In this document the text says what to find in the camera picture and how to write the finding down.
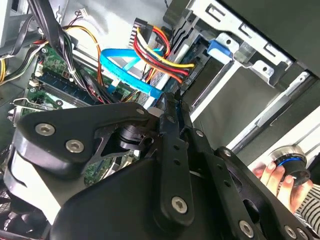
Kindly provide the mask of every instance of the white connector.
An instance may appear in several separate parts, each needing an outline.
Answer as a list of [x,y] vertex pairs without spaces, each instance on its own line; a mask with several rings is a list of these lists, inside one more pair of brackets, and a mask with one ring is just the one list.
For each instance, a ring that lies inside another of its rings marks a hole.
[[87,12],[87,10],[85,8],[81,8],[80,12],[82,13],[82,17],[84,19],[87,19],[89,17],[89,14],[88,14],[88,12]]
[[43,72],[44,66],[42,64],[37,64],[36,69],[34,71],[34,75],[38,78],[41,77],[44,72]]

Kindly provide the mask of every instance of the motherboard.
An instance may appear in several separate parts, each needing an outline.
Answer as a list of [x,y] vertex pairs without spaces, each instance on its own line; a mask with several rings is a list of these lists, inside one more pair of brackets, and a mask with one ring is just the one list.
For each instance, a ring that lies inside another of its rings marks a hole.
[[[97,71],[89,67],[83,67],[93,78],[97,78]],[[113,80],[103,76],[103,83],[106,88],[112,84]],[[131,94],[134,90],[120,82],[113,96],[119,102]],[[44,47],[38,55],[34,73],[25,89],[23,98],[16,99],[16,108],[11,111],[10,119],[15,125],[21,117],[40,112],[61,109],[81,108],[93,105],[100,105],[99,101],[94,101],[90,95],[80,89],[73,81],[68,67],[63,59],[49,46]],[[133,151],[119,158],[107,157],[96,162],[86,169],[84,173],[84,184],[91,186],[105,177],[114,173],[112,166],[118,169],[137,160]]]

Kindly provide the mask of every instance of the yellow wire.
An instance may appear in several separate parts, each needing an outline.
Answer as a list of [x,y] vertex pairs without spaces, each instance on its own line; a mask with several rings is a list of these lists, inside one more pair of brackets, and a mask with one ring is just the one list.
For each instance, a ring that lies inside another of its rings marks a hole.
[[0,75],[0,83],[5,80],[6,76],[6,61],[4,59],[1,60],[1,75]]
[[[141,41],[143,40],[144,41],[143,38],[141,39],[142,36],[141,36],[139,27],[136,29],[136,31],[137,31],[137,36],[138,36],[139,40],[141,40]],[[173,63],[173,62],[170,62],[170,61],[164,59],[162,56],[160,56],[155,51],[153,51],[150,47],[148,47],[146,41],[144,41],[144,45],[143,46],[148,50],[148,52],[150,52],[152,55],[154,55],[158,60],[160,60],[161,62],[166,63],[166,64],[168,64],[168,65],[170,65],[172,67],[183,68],[184,69],[184,68],[193,68],[195,66],[193,63],[177,64],[177,63]]]

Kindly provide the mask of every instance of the black plastic bracket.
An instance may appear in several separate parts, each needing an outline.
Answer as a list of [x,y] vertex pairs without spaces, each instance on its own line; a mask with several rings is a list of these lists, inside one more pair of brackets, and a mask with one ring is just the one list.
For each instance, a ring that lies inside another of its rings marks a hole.
[[173,94],[164,94],[164,114],[159,120],[161,151],[158,155],[160,187],[154,216],[164,231],[178,231],[192,224],[195,213],[189,174],[187,144],[180,139]]

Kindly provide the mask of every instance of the gray metal panel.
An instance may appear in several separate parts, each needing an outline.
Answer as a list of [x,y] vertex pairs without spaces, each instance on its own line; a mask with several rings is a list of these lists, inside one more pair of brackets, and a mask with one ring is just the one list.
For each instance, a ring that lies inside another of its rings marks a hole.
[[8,22],[12,0],[1,0],[0,7],[0,47],[3,47],[7,39]]
[[315,83],[237,154],[246,165],[252,163],[320,105],[320,80],[314,79],[311,82]]
[[223,0],[237,14],[320,76],[320,1]]
[[193,125],[203,130],[212,148],[226,146],[277,94],[251,70],[240,68]]
[[90,17],[77,23],[99,34],[101,48],[127,48],[136,18],[161,27],[165,24],[162,18],[167,10],[163,0],[68,0],[62,25],[67,25],[75,18],[75,11],[82,8]]

